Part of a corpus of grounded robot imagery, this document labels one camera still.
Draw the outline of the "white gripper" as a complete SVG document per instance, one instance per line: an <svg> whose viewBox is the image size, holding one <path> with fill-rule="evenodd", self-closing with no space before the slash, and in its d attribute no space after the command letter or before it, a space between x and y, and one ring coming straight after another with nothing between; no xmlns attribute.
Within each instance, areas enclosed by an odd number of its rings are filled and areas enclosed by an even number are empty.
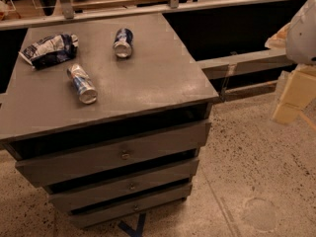
<svg viewBox="0 0 316 237"><path fill-rule="evenodd" d="M287 58L298 64L285 78L272 115L275 122L289 124L316 98L316 0L307 0L265 47L285 48Z"/></svg>

